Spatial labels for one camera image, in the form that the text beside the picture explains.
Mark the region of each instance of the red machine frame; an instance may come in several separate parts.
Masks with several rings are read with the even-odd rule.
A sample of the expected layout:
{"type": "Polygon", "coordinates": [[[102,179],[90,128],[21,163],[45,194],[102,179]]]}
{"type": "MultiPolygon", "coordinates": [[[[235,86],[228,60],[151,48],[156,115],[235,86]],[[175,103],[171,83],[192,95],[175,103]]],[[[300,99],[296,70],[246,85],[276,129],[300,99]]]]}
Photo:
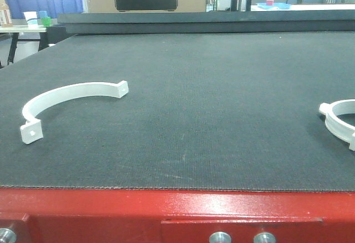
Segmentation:
{"type": "Polygon", "coordinates": [[[353,243],[355,193],[1,188],[0,227],[17,243],[353,243]]]}

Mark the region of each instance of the white pipe clamp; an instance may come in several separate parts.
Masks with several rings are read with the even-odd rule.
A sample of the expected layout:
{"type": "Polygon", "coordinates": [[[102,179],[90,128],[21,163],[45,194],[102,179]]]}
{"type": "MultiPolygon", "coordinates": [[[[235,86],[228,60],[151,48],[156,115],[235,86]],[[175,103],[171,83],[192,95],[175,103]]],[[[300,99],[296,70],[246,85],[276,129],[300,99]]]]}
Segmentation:
{"type": "Polygon", "coordinates": [[[326,127],[336,137],[350,143],[349,149],[355,150],[355,126],[340,120],[338,115],[354,114],[355,100],[339,100],[328,104],[322,103],[319,112],[326,116],[326,127]]]}
{"type": "Polygon", "coordinates": [[[22,109],[22,115],[26,119],[26,123],[20,126],[22,141],[30,144],[43,138],[42,126],[36,115],[49,107],[67,100],[91,96],[122,98],[128,91],[128,83],[124,80],[118,84],[106,82],[80,83],[42,93],[31,99],[22,109]]]}

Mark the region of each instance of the white cup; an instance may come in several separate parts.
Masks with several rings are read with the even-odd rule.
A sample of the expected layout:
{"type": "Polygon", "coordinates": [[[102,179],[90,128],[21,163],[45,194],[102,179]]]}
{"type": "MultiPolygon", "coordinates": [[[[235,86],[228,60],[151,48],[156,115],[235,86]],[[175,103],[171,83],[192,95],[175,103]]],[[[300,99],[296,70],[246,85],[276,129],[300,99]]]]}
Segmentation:
{"type": "Polygon", "coordinates": [[[24,17],[27,21],[29,28],[37,28],[38,27],[37,12],[34,12],[34,11],[23,12],[23,14],[24,14],[24,17]]]}

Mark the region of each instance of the cardboard box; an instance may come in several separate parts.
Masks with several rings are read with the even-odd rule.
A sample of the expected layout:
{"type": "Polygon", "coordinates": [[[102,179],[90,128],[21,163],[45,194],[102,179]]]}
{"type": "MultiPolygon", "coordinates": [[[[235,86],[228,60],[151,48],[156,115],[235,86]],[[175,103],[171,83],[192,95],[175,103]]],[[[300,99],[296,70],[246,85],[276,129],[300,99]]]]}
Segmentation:
{"type": "Polygon", "coordinates": [[[133,10],[122,12],[116,0],[88,0],[89,13],[161,13],[161,12],[206,12],[206,0],[177,0],[176,9],[133,10]]]}
{"type": "Polygon", "coordinates": [[[2,27],[13,26],[9,6],[6,4],[5,0],[0,0],[0,24],[2,27]]]}

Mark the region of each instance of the blue plastic crate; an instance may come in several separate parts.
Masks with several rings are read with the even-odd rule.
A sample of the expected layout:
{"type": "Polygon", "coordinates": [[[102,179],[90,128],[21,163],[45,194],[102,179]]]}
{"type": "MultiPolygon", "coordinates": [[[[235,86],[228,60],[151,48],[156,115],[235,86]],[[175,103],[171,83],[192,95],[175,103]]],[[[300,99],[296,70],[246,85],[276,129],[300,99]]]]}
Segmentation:
{"type": "Polygon", "coordinates": [[[27,11],[47,11],[52,18],[59,13],[83,12],[83,0],[6,0],[6,3],[14,19],[24,18],[23,12],[27,11]]]}

